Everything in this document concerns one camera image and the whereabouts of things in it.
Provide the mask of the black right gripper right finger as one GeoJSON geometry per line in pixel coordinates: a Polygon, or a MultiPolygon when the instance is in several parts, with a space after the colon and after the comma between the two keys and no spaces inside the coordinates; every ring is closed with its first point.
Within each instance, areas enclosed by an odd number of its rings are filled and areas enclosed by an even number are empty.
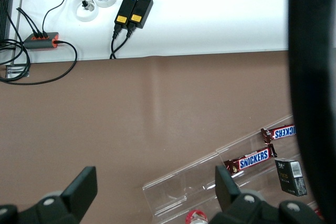
{"type": "Polygon", "coordinates": [[[215,193],[221,212],[209,223],[325,223],[300,201],[285,200],[276,208],[253,190],[242,193],[224,166],[215,167],[215,193]]]}

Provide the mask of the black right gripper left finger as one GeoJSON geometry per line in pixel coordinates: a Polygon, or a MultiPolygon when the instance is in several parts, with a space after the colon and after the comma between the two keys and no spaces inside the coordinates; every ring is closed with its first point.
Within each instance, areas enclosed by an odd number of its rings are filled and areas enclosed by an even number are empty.
{"type": "Polygon", "coordinates": [[[97,192],[96,168],[86,166],[65,190],[48,194],[26,210],[1,205],[1,223],[80,223],[97,192]]]}

